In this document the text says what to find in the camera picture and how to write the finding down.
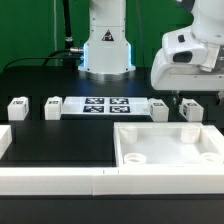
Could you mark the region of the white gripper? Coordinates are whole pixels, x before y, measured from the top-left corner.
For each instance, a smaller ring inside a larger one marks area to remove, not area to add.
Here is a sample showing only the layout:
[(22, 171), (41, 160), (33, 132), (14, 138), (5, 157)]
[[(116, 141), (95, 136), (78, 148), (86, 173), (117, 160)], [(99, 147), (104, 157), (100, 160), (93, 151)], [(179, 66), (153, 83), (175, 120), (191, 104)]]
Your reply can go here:
[(224, 46), (198, 40), (191, 27), (162, 37), (151, 69), (156, 90), (224, 90)]

